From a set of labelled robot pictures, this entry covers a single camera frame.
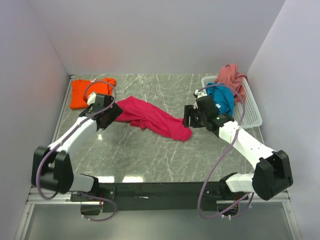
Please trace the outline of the magenta t shirt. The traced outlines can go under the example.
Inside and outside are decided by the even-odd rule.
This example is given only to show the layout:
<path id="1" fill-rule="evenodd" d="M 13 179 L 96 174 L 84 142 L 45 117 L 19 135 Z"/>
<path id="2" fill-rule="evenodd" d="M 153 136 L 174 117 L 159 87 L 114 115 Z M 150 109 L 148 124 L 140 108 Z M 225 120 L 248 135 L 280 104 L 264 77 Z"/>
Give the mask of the magenta t shirt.
<path id="1" fill-rule="evenodd" d="M 117 102 L 122 114 L 116 119 L 129 123 L 141 130 L 148 129 L 162 137 L 185 142 L 192 137 L 192 131 L 183 125 L 181 118 L 175 118 L 157 106 L 130 96 Z"/>

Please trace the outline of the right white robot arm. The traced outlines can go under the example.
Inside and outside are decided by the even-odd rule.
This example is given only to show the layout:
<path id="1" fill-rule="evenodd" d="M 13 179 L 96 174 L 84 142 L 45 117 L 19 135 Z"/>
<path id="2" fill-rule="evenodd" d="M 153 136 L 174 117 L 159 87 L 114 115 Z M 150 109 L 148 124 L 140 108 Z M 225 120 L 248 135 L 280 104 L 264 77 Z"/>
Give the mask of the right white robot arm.
<path id="1" fill-rule="evenodd" d="M 219 193 L 230 200 L 237 193 L 257 194 L 268 201 L 293 185 L 289 156 L 252 137 L 227 113 L 220 114 L 210 96 L 201 96 L 184 107 L 184 127 L 206 128 L 235 148 L 254 169 L 253 173 L 231 173 L 220 180 Z"/>

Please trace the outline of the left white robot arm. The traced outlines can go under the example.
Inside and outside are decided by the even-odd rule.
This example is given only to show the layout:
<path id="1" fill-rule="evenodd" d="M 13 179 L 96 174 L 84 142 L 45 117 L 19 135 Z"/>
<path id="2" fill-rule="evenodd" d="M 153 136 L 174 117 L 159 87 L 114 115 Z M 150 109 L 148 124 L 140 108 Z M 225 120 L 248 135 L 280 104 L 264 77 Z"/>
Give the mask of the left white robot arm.
<path id="1" fill-rule="evenodd" d="M 72 157 L 91 135 L 105 130 L 122 112 L 113 96 L 92 94 L 88 107 L 58 140 L 34 151 L 31 184 L 60 194 L 82 192 L 88 201 L 96 200 L 100 195 L 98 178 L 75 173 Z"/>

